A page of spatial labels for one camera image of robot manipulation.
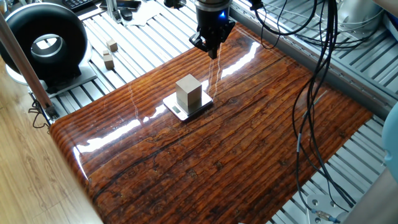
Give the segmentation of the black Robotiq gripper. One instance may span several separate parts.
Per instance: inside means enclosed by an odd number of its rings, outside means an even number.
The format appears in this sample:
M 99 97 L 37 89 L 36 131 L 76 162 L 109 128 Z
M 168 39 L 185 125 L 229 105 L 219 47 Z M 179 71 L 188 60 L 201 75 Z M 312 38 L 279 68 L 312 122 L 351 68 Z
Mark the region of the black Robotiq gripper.
M 229 7 L 219 11 L 205 11 L 197 8 L 197 33 L 189 41 L 198 49 L 206 52 L 211 59 L 217 58 L 221 43 L 225 42 L 235 26 L 229 20 Z

